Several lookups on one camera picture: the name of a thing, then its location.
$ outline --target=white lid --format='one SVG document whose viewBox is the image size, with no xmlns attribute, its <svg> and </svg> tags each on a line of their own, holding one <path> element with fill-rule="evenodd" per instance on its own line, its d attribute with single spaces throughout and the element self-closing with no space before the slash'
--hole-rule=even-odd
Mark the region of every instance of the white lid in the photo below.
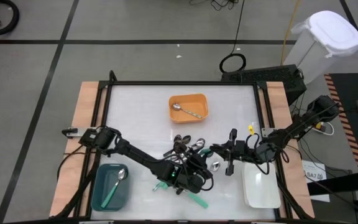
<svg viewBox="0 0 358 224">
<path fill-rule="evenodd" d="M 314 37 L 332 54 L 353 54 L 358 49 L 358 31 L 335 12 L 317 12 L 307 23 Z"/>
<path fill-rule="evenodd" d="M 267 170 L 267 163 L 259 166 L 261 169 Z M 248 162 L 244 164 L 242 170 L 244 201 L 252 208 L 278 208 L 281 206 L 274 164 L 269 162 L 269 167 L 270 172 L 265 175 L 255 164 Z"/>
</svg>

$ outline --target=gray floor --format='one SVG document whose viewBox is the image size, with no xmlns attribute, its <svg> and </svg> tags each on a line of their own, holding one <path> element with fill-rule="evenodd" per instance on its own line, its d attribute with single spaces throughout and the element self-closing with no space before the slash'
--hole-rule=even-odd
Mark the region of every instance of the gray floor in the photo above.
<svg viewBox="0 0 358 224">
<path fill-rule="evenodd" d="M 21 10 L 20 23 L 0 40 L 59 40 L 74 0 L 14 2 Z M 358 0 L 346 2 L 358 25 Z M 294 0 L 246 0 L 239 39 L 282 40 L 294 5 Z M 187 0 L 79 0 L 67 39 L 233 39 L 240 9 L 238 4 L 218 12 L 207 2 L 190 6 Z M 301 2 L 294 22 L 322 10 L 346 17 L 339 0 L 309 0 Z M 0 14 L 6 21 L 11 12 L 1 6 Z M 248 69 L 280 63 L 281 45 L 237 48 L 247 57 Z M 0 44 L 0 204 L 56 49 L 49 44 Z M 60 131 L 71 124 L 81 82 L 106 79 L 110 69 L 120 80 L 219 80 L 219 62 L 231 49 L 226 44 L 64 45 L 4 221 L 48 217 L 67 141 Z M 237 67 L 235 60 L 225 65 L 226 70 Z M 328 72 L 358 72 L 358 52 Z M 319 77 L 308 85 L 303 106 L 322 94 L 328 88 Z M 327 165 L 357 171 L 339 120 L 333 125 L 334 136 L 310 133 L 305 139 Z"/>
</svg>

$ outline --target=trash can lid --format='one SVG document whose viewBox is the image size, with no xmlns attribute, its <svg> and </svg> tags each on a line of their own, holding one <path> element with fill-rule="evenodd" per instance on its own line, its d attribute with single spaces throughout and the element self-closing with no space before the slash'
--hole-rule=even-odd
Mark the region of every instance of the trash can lid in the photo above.
<svg viewBox="0 0 358 224">
<path fill-rule="evenodd" d="M 308 23 L 314 37 L 333 54 L 348 54 L 358 49 L 358 31 L 339 14 L 317 12 Z"/>
</svg>

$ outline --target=orange bowl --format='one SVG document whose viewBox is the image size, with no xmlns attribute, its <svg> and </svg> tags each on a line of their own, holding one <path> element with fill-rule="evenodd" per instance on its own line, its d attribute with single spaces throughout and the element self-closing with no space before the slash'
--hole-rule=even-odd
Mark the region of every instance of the orange bowl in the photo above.
<svg viewBox="0 0 358 224">
<path fill-rule="evenodd" d="M 182 109 L 196 113 L 203 118 L 197 118 L 183 110 L 175 111 L 172 107 L 178 103 Z M 169 98 L 169 113 L 175 123 L 191 123 L 203 121 L 208 116 L 208 105 L 204 94 L 178 95 Z"/>
</svg>

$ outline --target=yellow cable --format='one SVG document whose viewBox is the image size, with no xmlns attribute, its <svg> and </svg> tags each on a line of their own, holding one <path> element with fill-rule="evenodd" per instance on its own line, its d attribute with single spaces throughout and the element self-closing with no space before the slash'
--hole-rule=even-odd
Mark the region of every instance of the yellow cable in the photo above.
<svg viewBox="0 0 358 224">
<path fill-rule="evenodd" d="M 290 30 L 291 30 L 293 18 L 295 17 L 296 10 L 298 10 L 298 6 L 299 6 L 299 3 L 300 3 L 300 2 L 301 2 L 301 0 L 296 0 L 295 8 L 293 9 L 293 13 L 292 13 L 292 16 L 291 16 L 290 24 L 288 25 L 287 33 L 285 34 L 285 37 L 284 37 L 283 49 L 282 49 L 282 51 L 281 51 L 281 65 L 283 65 L 283 63 L 284 63 L 285 42 L 287 41 L 288 35 L 290 34 Z"/>
</svg>

